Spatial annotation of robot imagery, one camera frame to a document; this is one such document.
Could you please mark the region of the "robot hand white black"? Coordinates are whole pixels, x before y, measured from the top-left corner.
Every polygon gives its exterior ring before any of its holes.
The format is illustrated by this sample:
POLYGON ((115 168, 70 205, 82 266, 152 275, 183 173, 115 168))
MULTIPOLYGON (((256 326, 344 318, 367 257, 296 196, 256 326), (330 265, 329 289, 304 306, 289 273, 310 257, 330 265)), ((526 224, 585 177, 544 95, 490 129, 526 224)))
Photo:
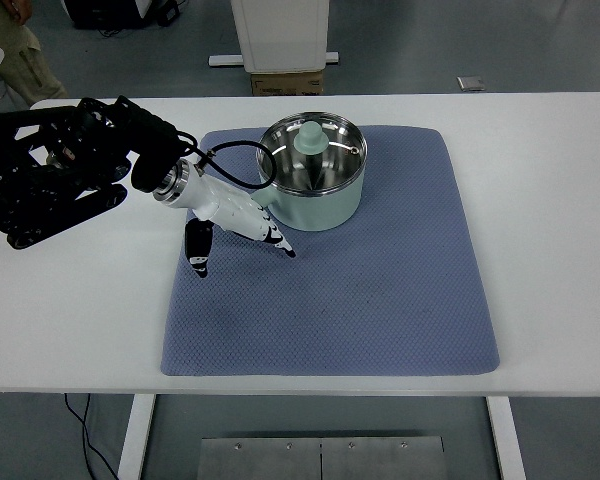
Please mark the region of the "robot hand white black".
POLYGON ((185 225, 185 255, 201 278, 208 274, 213 228, 234 233, 252 241, 270 244, 294 257, 295 251, 271 219, 251 196, 213 176, 199 173, 190 162, 179 161, 172 168, 165 203, 184 208, 194 215, 185 225))

